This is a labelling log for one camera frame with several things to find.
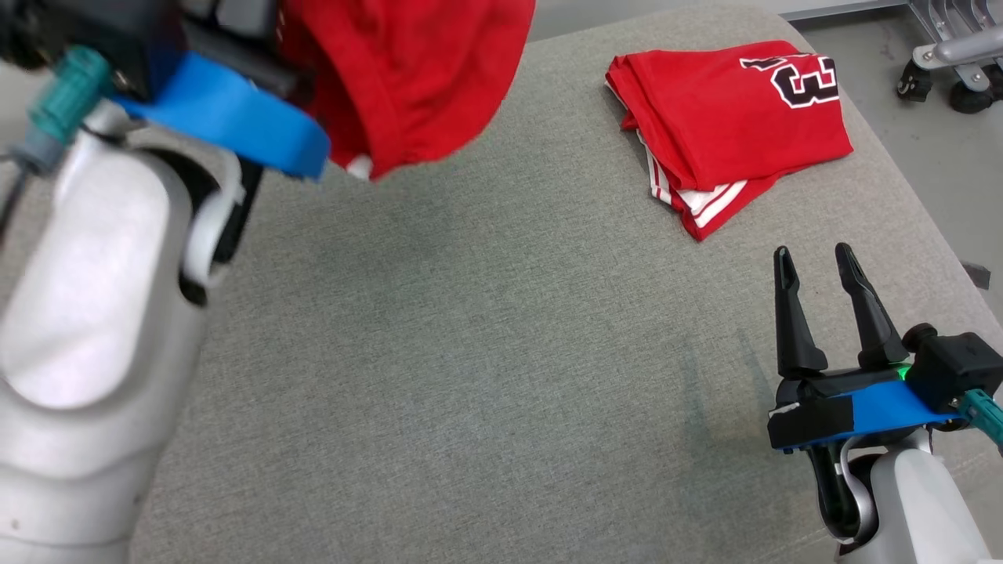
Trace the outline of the red jersey with number 23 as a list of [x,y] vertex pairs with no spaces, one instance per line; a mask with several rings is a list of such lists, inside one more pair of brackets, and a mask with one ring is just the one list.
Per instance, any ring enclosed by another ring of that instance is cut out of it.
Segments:
[[606,87],[652,197],[706,240],[786,175],[853,152],[834,60],[789,42],[617,55]]

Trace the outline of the grey metal wheeled frame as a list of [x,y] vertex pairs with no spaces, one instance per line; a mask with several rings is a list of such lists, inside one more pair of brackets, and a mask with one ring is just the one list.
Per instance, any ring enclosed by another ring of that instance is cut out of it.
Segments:
[[928,43],[914,47],[896,83],[903,101],[924,103],[932,72],[949,69],[958,81],[948,103],[959,114],[978,114],[1003,103],[1003,0],[907,0]]

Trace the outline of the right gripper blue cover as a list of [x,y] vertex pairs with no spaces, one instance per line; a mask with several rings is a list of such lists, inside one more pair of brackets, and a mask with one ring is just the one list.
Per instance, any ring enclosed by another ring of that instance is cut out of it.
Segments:
[[768,436],[778,452],[803,452],[812,464],[818,509],[837,540],[868,540],[878,529],[870,471],[876,456],[850,460],[855,449],[932,445],[932,432],[956,431],[957,413],[934,414],[907,386],[909,368],[892,367],[909,358],[878,293],[848,243],[838,243],[839,280],[855,314],[864,369],[828,369],[814,343],[798,296],[800,279],[788,247],[773,255],[777,406],[768,414]]

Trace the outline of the red shorts with white stripe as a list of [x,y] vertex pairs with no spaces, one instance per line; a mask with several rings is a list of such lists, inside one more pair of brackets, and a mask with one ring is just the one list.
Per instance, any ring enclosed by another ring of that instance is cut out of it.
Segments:
[[536,0],[281,0],[283,57],[311,75],[304,108],[328,156],[364,181],[451,156],[511,89]]

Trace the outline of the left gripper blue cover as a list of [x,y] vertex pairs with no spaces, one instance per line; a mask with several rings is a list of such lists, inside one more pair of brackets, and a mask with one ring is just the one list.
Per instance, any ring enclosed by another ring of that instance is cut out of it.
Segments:
[[151,101],[118,97],[130,117],[232,151],[285,175],[319,179],[330,140],[305,111],[314,76],[248,40],[183,18],[189,51]]

